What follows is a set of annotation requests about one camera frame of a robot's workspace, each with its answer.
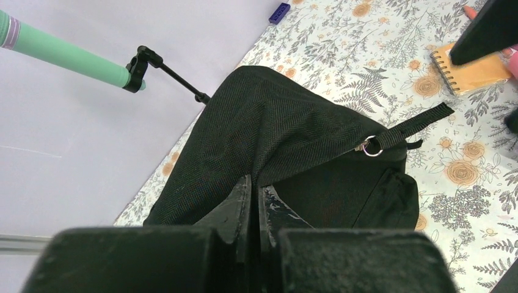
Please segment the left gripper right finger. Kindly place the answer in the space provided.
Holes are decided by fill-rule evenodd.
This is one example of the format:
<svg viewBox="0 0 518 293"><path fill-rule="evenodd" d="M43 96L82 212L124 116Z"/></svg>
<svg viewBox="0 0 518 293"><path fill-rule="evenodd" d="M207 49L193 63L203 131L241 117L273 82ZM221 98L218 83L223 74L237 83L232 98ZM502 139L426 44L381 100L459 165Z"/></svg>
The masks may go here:
<svg viewBox="0 0 518 293"><path fill-rule="evenodd" d="M258 192L265 292L454 292L443 257L422 233L318 229L273 187Z"/></svg>

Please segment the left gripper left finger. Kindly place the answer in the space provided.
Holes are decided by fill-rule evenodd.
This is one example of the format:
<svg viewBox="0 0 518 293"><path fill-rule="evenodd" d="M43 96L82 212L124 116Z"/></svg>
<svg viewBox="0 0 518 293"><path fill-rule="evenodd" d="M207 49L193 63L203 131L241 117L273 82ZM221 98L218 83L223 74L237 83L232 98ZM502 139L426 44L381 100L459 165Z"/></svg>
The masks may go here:
<svg viewBox="0 0 518 293"><path fill-rule="evenodd" d="M247 292L251 199L245 176L193 225L62 231L23 292Z"/></svg>

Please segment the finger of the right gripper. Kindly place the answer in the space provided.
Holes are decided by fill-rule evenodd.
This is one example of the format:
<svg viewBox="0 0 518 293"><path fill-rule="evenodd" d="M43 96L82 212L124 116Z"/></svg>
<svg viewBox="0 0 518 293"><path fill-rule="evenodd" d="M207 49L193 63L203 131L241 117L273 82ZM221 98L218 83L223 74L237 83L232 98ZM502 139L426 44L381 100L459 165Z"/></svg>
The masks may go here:
<svg viewBox="0 0 518 293"><path fill-rule="evenodd" d="M450 51L453 65L517 45L517 0L489 0Z"/></svg>

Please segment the black student backpack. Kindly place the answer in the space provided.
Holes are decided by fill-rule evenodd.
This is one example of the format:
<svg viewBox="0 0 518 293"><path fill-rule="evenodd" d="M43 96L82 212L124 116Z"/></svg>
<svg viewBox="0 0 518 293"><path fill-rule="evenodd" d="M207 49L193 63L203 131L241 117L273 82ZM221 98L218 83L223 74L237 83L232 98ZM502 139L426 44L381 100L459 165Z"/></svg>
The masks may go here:
<svg viewBox="0 0 518 293"><path fill-rule="evenodd" d="M417 183L407 138L448 117L439 104L392 128L334 104L280 73L243 66L195 123L146 225L188 225L250 176L315 228L413 229Z"/></svg>

